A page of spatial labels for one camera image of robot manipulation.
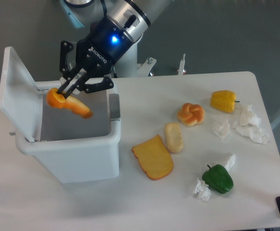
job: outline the white bin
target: white bin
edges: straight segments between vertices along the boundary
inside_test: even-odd
[[[61,183],[116,177],[121,127],[115,86],[77,95],[93,111],[89,119],[47,105],[48,90],[59,86],[59,81],[36,83],[15,50],[5,49],[0,109],[16,127],[17,148],[34,156]]]

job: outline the green bell pepper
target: green bell pepper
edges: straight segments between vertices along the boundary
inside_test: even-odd
[[[222,165],[209,167],[209,170],[204,172],[202,180],[209,185],[209,188],[225,194],[233,188],[233,180],[229,173]]]

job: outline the crumpled tissue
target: crumpled tissue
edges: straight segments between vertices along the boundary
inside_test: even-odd
[[[235,161],[236,161],[236,155],[233,154],[226,160],[226,163],[223,164],[222,166],[225,167],[225,169],[229,172],[233,167],[233,165],[235,164]]]
[[[251,126],[240,126],[237,121],[232,125],[233,128],[242,136],[249,137],[255,143],[267,144],[270,137],[262,128]]]
[[[229,172],[230,169],[233,167],[233,165],[235,164],[236,161],[236,155],[232,154],[230,155],[224,162],[222,163],[214,163],[212,164],[212,166],[216,165],[216,164],[220,164],[223,167],[225,167],[225,169]],[[197,186],[195,188],[195,190],[193,191],[194,194],[198,194],[198,199],[208,202],[209,198],[211,197],[211,190],[208,188],[209,185],[205,183],[205,181],[203,180],[199,180],[199,178],[197,178]]]
[[[241,108],[240,123],[241,126],[247,126],[249,124],[259,127],[261,118],[259,118],[251,109],[252,105],[243,105]]]
[[[203,180],[199,180],[197,178],[197,186],[193,191],[194,194],[198,194],[198,198],[205,202],[208,202],[209,198],[211,197],[211,190],[208,188],[208,184],[205,183]]]
[[[270,137],[260,128],[261,118],[251,109],[252,105],[243,106],[239,121],[235,121],[232,127],[242,136],[249,137],[255,143],[267,144]]]
[[[230,124],[228,123],[228,120],[215,120],[213,122],[213,132],[216,134],[216,136],[224,140],[230,133]]]

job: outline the bread slice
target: bread slice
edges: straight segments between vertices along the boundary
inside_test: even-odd
[[[183,149],[184,143],[179,123],[167,123],[164,126],[164,135],[166,146],[171,153],[178,153]]]
[[[169,151],[163,145],[160,135],[132,147],[142,170],[151,180],[159,180],[167,176],[173,169],[173,161]]]
[[[89,107],[83,104],[80,100],[72,96],[69,96],[67,99],[65,99],[63,95],[57,94],[57,90],[57,88],[52,88],[49,90],[46,98],[47,104],[49,106],[58,109],[69,109],[74,114],[80,115],[85,119],[90,118],[93,115]]]

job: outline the white bin lid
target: white bin lid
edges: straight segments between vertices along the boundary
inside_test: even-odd
[[[13,47],[6,47],[0,79],[0,110],[29,142],[39,137],[42,96]]]

